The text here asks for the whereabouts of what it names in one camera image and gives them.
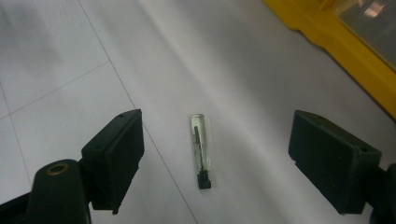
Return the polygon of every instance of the metal rod inside vial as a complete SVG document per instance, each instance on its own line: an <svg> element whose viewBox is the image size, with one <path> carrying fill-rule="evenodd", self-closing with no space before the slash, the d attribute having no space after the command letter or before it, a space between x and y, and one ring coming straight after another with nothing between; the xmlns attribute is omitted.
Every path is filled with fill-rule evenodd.
<svg viewBox="0 0 396 224"><path fill-rule="evenodd" d="M202 144L201 144L201 139L200 139L200 135L199 135L199 132L198 132L198 127L195 126L194 130L195 130L195 142L198 145L199 157L201 159L201 170L203 171L204 170L204 152L202 150Z"/></svg>

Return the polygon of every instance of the white tiled floor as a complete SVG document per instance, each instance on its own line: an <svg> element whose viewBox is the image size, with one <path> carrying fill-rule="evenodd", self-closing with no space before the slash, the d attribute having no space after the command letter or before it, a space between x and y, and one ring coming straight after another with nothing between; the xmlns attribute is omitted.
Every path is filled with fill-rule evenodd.
<svg viewBox="0 0 396 224"><path fill-rule="evenodd" d="M6 98L4 98L3 90L0 86L0 119L8 115L8 107Z"/></svg>
<svg viewBox="0 0 396 224"><path fill-rule="evenodd" d="M0 119L0 203L30 191L18 139L9 116Z"/></svg>
<svg viewBox="0 0 396 224"><path fill-rule="evenodd" d="M294 166L293 111L377 147L383 168L396 161L395 123L261 1L80 2L0 0L0 203L24 193L41 166L79 159L136 106L149 132L141 169L120 213L92 211L93 223L368 222L369 206L339 216ZM210 121L211 190L197 188L193 113Z"/></svg>
<svg viewBox="0 0 396 224"><path fill-rule="evenodd" d="M108 60L78 0L2 0L0 80L14 112Z"/></svg>

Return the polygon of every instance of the yellow plastic container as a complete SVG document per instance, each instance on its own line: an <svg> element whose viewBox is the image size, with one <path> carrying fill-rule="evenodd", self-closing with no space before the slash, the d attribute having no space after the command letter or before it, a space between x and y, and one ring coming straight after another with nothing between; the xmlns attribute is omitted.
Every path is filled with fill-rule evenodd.
<svg viewBox="0 0 396 224"><path fill-rule="evenodd" d="M292 30L326 49L396 119L396 72L333 14L336 0L263 0Z"/></svg>

